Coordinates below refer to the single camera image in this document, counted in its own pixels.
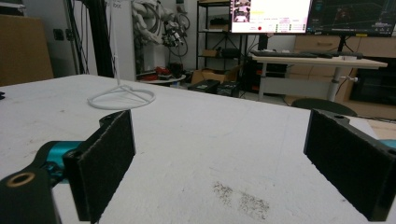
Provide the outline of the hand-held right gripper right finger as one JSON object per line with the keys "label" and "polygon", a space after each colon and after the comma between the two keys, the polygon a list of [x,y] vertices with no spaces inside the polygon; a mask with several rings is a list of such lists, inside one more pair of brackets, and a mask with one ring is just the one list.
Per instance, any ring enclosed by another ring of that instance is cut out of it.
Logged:
{"label": "hand-held right gripper right finger", "polygon": [[385,221],[396,197],[396,148],[333,112],[310,113],[304,154],[368,220]]}

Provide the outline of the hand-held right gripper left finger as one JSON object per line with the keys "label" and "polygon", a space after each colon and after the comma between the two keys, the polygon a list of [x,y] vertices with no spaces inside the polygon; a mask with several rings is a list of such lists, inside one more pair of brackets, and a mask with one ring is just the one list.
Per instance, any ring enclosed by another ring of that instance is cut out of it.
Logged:
{"label": "hand-held right gripper left finger", "polygon": [[79,220],[95,223],[101,218],[134,155],[129,110],[101,118],[97,131],[63,155]]}

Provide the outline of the round white table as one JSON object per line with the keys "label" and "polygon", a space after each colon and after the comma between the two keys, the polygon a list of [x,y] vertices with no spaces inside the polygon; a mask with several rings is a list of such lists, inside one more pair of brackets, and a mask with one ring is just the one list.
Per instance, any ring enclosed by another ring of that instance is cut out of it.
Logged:
{"label": "round white table", "polygon": [[160,76],[160,75],[142,75],[138,77],[138,81],[142,83],[154,84],[154,85],[171,85],[173,83],[178,83],[185,79],[185,75],[181,75],[178,78],[175,78],[171,75],[169,76]]}

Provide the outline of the light wooden desk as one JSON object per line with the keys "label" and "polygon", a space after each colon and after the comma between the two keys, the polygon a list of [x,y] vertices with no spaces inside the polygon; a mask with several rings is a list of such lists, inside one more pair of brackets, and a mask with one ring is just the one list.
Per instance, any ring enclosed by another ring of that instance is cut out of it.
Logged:
{"label": "light wooden desk", "polygon": [[[265,93],[270,93],[293,96],[322,97],[333,102],[339,87],[339,79],[342,75],[343,68],[378,69],[380,67],[388,66],[386,63],[376,62],[373,60],[344,60],[342,57],[323,59],[253,56],[252,59],[258,63],[262,63],[262,74],[258,97],[260,101],[262,100]],[[334,67],[335,70],[330,82],[277,78],[268,77],[266,75],[267,65],[269,63],[328,66]]]}

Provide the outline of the white desk with monitors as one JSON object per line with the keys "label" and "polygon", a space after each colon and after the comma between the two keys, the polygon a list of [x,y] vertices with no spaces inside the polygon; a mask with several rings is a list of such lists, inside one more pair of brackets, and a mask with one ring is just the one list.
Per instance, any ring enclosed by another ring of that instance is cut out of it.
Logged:
{"label": "white desk with monitors", "polygon": [[[294,51],[336,51],[339,36],[297,36]],[[360,52],[373,59],[396,59],[396,37],[350,37],[346,40],[343,51]],[[289,77],[309,81],[330,82],[335,69],[325,66],[294,65],[290,68]],[[396,105],[367,103],[350,99],[353,81],[345,82],[336,94],[335,101],[353,109],[360,116],[383,119],[396,119]]]}

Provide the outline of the white pillar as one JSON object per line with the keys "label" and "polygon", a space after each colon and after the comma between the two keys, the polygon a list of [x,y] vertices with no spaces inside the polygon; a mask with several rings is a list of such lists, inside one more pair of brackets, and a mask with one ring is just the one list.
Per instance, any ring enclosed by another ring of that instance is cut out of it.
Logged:
{"label": "white pillar", "polygon": [[135,81],[134,29],[131,0],[106,0],[115,75]]}

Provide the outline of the black metal stand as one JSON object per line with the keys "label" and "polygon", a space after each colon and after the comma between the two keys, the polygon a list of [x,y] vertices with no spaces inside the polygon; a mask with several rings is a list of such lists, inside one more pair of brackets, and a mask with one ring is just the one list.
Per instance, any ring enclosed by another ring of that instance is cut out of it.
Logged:
{"label": "black metal stand", "polygon": [[81,2],[89,13],[97,74],[100,77],[114,77],[107,30],[106,2],[105,0],[81,0]]}

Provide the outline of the black keyboard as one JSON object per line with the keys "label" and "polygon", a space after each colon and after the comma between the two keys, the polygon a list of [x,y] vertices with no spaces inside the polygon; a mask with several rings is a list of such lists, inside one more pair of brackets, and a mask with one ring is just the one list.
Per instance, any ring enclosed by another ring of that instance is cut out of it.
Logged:
{"label": "black keyboard", "polygon": [[318,56],[311,53],[299,53],[299,52],[277,52],[277,51],[264,51],[254,50],[250,52],[256,57],[284,57],[284,58],[317,58]]}

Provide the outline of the black case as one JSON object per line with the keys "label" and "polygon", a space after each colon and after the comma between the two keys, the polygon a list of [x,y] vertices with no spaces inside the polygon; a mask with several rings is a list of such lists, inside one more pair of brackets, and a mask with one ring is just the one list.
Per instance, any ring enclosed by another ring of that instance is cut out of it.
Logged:
{"label": "black case", "polygon": [[190,85],[188,90],[216,94],[219,84],[220,82],[215,79],[202,80],[198,83]]}

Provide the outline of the brown board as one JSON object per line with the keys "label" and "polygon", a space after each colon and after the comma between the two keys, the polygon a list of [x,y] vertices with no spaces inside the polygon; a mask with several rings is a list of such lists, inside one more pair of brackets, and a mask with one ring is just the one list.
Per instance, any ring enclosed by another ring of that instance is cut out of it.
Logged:
{"label": "brown board", "polygon": [[0,15],[0,87],[52,78],[43,22]]}

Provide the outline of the open cardboard box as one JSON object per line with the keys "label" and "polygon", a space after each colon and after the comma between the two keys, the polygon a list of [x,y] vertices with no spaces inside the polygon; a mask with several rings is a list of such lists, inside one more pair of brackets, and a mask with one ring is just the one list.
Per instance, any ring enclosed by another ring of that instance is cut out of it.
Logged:
{"label": "open cardboard box", "polygon": [[196,84],[203,80],[217,80],[220,83],[224,81],[236,81],[241,66],[237,65],[230,70],[215,70],[215,69],[199,69],[192,74],[191,83]]}

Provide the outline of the monitor with dark screen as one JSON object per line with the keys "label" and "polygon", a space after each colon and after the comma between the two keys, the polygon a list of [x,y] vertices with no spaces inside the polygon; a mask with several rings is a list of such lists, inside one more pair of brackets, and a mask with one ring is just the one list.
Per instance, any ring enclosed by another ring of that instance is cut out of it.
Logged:
{"label": "monitor with dark screen", "polygon": [[389,37],[395,26],[396,0],[312,0],[306,31]]}

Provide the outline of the white humanoid robot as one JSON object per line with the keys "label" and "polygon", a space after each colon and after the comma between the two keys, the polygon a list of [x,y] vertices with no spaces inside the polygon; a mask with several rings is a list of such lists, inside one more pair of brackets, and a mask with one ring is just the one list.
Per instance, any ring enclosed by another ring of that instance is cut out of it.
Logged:
{"label": "white humanoid robot", "polygon": [[132,0],[134,36],[141,45],[164,45],[168,48],[185,44],[191,27],[187,13],[165,7],[160,0]]}

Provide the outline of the monitor with bright screen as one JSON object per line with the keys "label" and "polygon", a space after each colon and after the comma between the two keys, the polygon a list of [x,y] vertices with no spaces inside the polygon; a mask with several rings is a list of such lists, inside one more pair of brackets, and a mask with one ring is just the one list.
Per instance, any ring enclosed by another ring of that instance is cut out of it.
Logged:
{"label": "monitor with bright screen", "polygon": [[311,0],[230,0],[233,34],[304,34]]}

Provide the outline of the black metal shelf rack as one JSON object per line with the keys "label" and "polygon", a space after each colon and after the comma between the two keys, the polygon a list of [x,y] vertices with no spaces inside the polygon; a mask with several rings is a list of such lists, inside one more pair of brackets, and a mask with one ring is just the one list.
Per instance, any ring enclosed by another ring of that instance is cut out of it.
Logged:
{"label": "black metal shelf rack", "polygon": [[197,0],[195,68],[228,70],[241,63],[246,44],[231,33],[231,0]]}

